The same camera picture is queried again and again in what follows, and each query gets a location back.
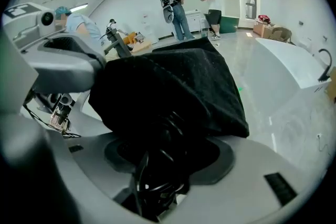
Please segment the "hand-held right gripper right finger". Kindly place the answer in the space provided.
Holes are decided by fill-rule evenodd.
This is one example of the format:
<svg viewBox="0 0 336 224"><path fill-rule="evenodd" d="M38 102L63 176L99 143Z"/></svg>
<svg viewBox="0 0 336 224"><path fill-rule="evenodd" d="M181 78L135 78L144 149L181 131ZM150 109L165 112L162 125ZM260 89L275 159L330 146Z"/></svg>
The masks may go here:
<svg viewBox="0 0 336 224"><path fill-rule="evenodd" d="M232 170L211 186L193 186L163 223L285 223L308 201L321 176L304 173L264 144L227 136ZM264 176L279 173L297 193L282 206Z"/></svg>

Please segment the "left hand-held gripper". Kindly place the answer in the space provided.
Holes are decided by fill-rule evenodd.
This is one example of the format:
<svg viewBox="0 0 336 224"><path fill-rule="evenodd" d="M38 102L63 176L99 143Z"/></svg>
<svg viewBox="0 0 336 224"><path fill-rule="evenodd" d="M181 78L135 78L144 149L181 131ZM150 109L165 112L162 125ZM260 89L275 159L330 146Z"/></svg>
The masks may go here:
<svg viewBox="0 0 336 224"><path fill-rule="evenodd" d="M28 45L42 39L34 49L34 69L38 77L22 105L40 125L62 136L71 133L68 116L75 105L69 93L90 90L106 61L78 37L59 36L63 30L56 23L55 12L32 2L8 7L2 14L5 33L24 55Z"/></svg>

